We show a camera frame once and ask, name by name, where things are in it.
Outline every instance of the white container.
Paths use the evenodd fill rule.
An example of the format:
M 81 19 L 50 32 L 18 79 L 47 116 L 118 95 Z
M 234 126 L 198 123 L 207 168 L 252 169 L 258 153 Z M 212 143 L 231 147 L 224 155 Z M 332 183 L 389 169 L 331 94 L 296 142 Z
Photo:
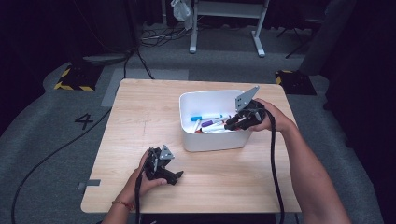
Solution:
M 235 98 L 243 91 L 195 91 L 180 96 L 180 120 L 183 147 L 188 151 L 211 151 L 243 147 L 251 136 L 249 130 L 195 133 L 191 117 L 221 114 L 235 116 Z

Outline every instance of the human hand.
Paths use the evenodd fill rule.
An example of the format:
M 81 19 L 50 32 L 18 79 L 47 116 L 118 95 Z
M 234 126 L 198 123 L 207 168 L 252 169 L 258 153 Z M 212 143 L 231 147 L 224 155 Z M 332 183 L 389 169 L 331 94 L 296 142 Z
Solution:
M 276 131 L 283 132 L 292 124 L 291 119 L 286 117 L 282 113 L 282 111 L 280 111 L 276 106 L 274 106 L 271 103 L 268 103 L 260 98 L 255 99 L 255 101 L 264 105 L 265 109 L 268 110 L 274 116 L 275 121 L 276 121 Z M 249 130 L 253 131 L 253 132 L 259 132 L 264 129 L 271 131 L 271 121 L 267 117 L 268 117 L 268 115 L 265 117 L 265 119 L 262 121 L 262 123 L 249 127 Z
M 134 202 L 134 186 L 136 183 L 136 179 L 138 178 L 140 171 L 143 169 L 143 165 L 148 155 L 149 155 L 149 151 L 147 150 L 143 155 L 142 159 L 140 160 L 139 167 L 137 167 L 134 170 L 134 172 L 131 174 L 131 176 L 128 179 L 128 182 L 125 184 L 125 187 L 122 189 L 116 200 L 122 202 L 128 202 L 128 203 Z M 166 184 L 167 184 L 166 179 L 163 178 L 149 180 L 145 172 L 143 171 L 142 185 L 140 187 L 140 196 L 145 195 L 149 190 L 157 186 L 166 185 Z

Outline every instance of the table top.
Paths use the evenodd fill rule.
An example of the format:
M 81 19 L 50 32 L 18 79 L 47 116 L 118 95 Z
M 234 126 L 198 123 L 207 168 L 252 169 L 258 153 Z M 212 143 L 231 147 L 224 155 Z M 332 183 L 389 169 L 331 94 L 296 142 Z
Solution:
M 179 97 L 190 91 L 248 91 L 294 120 L 282 87 L 275 84 L 124 79 L 119 87 L 81 209 L 106 213 L 149 147 L 167 145 L 175 158 L 166 169 L 184 171 L 178 182 L 141 198 L 142 213 L 279 212 L 270 161 L 271 132 L 253 133 L 242 148 L 189 152 L 182 146 Z M 285 212 L 301 212 L 285 142 L 276 133 L 276 173 Z

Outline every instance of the bracelet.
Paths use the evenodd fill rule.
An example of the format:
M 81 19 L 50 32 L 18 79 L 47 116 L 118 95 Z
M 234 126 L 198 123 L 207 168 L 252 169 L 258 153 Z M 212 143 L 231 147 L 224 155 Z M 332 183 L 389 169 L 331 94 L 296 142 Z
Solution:
M 125 203 L 125 202 L 122 202 L 122 201 L 113 201 L 111 203 L 112 204 L 121 203 L 121 204 L 125 205 L 125 207 L 128 208 L 130 212 L 134 211 L 134 204 L 132 204 L 132 203 Z

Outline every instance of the person's left hand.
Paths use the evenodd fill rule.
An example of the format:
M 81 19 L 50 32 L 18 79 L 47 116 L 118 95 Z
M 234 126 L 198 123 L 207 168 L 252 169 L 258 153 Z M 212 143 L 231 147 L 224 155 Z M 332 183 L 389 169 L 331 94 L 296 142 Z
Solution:
M 143 169 L 143 165 L 148 155 L 149 155 L 149 151 L 147 150 L 143 155 L 142 159 L 140 160 L 139 167 L 137 167 L 134 170 L 134 172 L 131 174 L 131 176 L 128 179 L 128 182 L 125 184 L 125 187 L 122 189 L 116 200 L 127 203 L 134 202 L 134 186 L 136 183 L 136 179 L 139 176 L 140 171 Z M 163 178 L 149 180 L 144 171 L 142 177 L 143 178 L 142 178 L 142 185 L 140 187 L 140 196 L 145 195 L 149 190 L 157 186 L 167 184 L 166 179 Z

